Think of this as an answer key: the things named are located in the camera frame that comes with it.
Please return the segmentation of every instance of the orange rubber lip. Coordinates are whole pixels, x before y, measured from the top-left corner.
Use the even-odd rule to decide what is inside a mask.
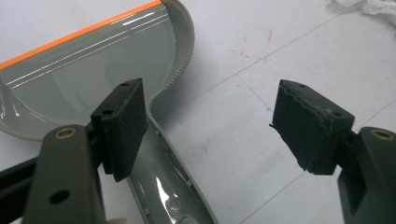
[[[146,10],[148,8],[151,8],[151,7],[156,7],[160,3],[161,3],[160,0],[154,0],[152,2],[146,3],[145,5],[142,5],[140,7],[136,7],[136,8],[133,8],[131,10],[122,12],[121,14],[119,14],[117,16],[114,16],[114,17],[111,17],[111,18],[108,18],[108,19],[106,19],[104,21],[99,21],[99,22],[97,22],[97,23],[95,23],[93,25],[90,25],[90,26],[85,27],[85,28],[83,28],[81,30],[75,31],[74,33],[72,33],[70,35],[63,36],[63,37],[61,37],[59,39],[56,39],[54,41],[49,42],[48,44],[45,44],[45,45],[43,45],[41,47],[38,47],[36,49],[32,49],[32,50],[27,51],[27,52],[15,57],[15,58],[12,58],[12,59],[9,59],[9,60],[7,60],[7,61],[5,61],[3,63],[0,63],[0,69],[9,67],[9,66],[11,66],[14,63],[18,63],[18,62],[20,62],[22,60],[30,58],[30,57],[32,57],[32,56],[34,56],[34,55],[36,55],[36,54],[38,54],[38,53],[40,53],[40,52],[42,52],[44,50],[47,50],[47,49],[53,48],[55,46],[58,46],[58,45],[60,45],[60,44],[62,44],[64,42],[69,41],[69,40],[71,40],[73,38],[76,38],[76,37],[78,37],[80,35],[85,35],[85,34],[87,34],[90,31],[96,30],[96,29],[98,29],[98,28],[100,28],[102,26],[108,25],[108,24],[110,24],[112,22],[119,21],[120,19],[123,19],[125,17],[131,16],[131,15],[137,13],[137,12],[144,11],[144,10]]]

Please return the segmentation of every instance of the dustpan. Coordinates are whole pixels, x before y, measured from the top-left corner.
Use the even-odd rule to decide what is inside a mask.
[[[184,71],[193,26],[177,0],[152,1],[0,63],[0,130],[41,140],[86,125],[121,82],[143,78],[149,126],[128,182],[146,223],[217,222],[151,116]]]

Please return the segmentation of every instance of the screw hole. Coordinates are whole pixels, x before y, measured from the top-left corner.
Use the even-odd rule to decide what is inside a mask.
[[[66,129],[61,129],[55,134],[55,138],[57,139],[65,139],[68,137],[71,137],[75,135],[77,132],[77,129],[75,128],[66,128]]]
[[[341,113],[338,112],[332,112],[332,114],[336,117],[342,117],[343,115]]]
[[[392,140],[393,139],[393,134],[382,131],[382,130],[372,130],[372,134],[375,135],[378,138],[381,138],[383,140]]]
[[[104,115],[112,115],[114,113],[114,111],[112,110],[105,110],[104,112],[102,112],[102,114]]]
[[[49,202],[52,204],[62,203],[70,196],[70,191],[67,189],[59,190],[58,192],[52,194],[49,198]]]

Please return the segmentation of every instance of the white surface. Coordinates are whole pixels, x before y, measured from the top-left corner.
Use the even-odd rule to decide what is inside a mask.
[[[147,1],[0,2],[0,61]],[[185,74],[155,116],[220,223],[343,223],[336,176],[299,168],[272,120],[281,78],[396,132],[395,28],[332,1],[182,1],[195,24]],[[0,133],[0,168],[39,143]],[[126,183],[102,176],[108,218],[143,223]]]

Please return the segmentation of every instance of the orange strip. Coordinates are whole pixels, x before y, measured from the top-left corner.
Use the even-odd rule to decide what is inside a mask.
[[[69,40],[71,40],[73,38],[76,38],[76,37],[78,37],[80,35],[85,35],[88,32],[96,30],[96,29],[98,29],[98,28],[100,28],[102,26],[108,25],[111,22],[118,21],[118,20],[120,20],[122,18],[130,16],[130,15],[135,14],[137,12],[146,10],[148,8],[158,6],[160,3],[161,3],[160,0],[154,0],[154,1],[149,2],[149,3],[147,3],[147,4],[143,5],[143,6],[133,8],[133,9],[128,10],[126,12],[123,12],[123,13],[117,15],[117,16],[108,18],[108,19],[106,19],[104,21],[99,21],[96,24],[93,24],[93,25],[90,25],[88,27],[85,27],[85,28],[83,28],[83,29],[81,29],[79,31],[76,31],[76,32],[74,32],[74,33],[72,33],[70,35],[66,35],[66,36],[61,37],[61,38],[59,38],[57,40],[49,42],[48,44],[45,44],[45,45],[43,45],[41,47],[38,47],[36,49],[32,49],[32,50],[27,51],[27,52],[15,57],[15,58],[12,58],[12,59],[9,59],[9,60],[7,60],[7,61],[5,61],[3,63],[0,63],[0,69],[9,67],[9,66],[11,66],[14,63],[18,63],[18,62],[20,62],[22,60],[25,60],[25,59],[27,59],[29,57],[32,57],[32,56],[36,55],[37,53],[40,53],[40,52],[42,52],[44,50],[47,50],[47,49],[53,48],[55,46],[58,46],[58,45],[60,45],[60,44],[62,44],[64,42],[69,41]]]

